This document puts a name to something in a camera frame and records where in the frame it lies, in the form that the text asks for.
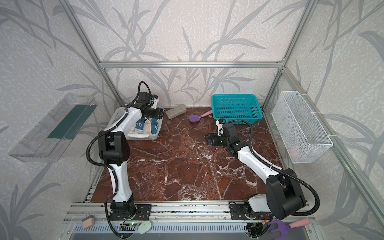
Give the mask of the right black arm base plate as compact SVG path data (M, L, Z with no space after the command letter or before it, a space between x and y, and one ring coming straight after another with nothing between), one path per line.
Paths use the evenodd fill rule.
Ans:
M269 220L272 216L272 214L266 212L254 212L251 207L244 203L229 202L228 207L230 209L231 220L264 221Z

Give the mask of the white perforated plastic basket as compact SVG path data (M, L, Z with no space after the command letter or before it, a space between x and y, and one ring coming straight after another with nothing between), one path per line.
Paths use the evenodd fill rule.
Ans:
M105 130L109 129L126 113L124 107L117 108ZM162 127L163 119L145 118L138 119L133 127L127 131L118 125L118 131L123 131L127 140L156 140Z

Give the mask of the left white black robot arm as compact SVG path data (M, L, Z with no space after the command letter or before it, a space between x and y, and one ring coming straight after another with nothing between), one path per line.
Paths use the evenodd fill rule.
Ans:
M112 181L113 196L111 210L115 212L136 212L133 192L129 185L127 164L131 149L127 138L137 121L151 120L161 125L164 109L146 104L129 104L115 110L108 127L100 131L86 150L87 160L108 169Z

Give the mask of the blue beige Doraemon towel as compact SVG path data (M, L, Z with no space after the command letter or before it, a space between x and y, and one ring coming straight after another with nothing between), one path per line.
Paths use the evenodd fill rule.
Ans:
M134 133L136 134L156 134L162 119L141 118L136 122Z

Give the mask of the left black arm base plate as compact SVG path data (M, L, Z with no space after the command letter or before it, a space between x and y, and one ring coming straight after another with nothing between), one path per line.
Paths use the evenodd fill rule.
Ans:
M151 204L138 204L136 208L130 212L111 210L109 217L111 221L147 221L150 218L151 209Z

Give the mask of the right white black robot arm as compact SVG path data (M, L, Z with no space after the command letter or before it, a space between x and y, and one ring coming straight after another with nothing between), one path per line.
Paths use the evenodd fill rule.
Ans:
M244 201L243 214L253 220L259 214L283 220L288 216L305 217L320 208L320 196L305 181L299 179L292 169L282 169L272 164L252 146L253 137L240 140L236 121L219 119L217 132L205 136L208 145L222 146L230 155L248 166L264 182L267 192L256 194Z

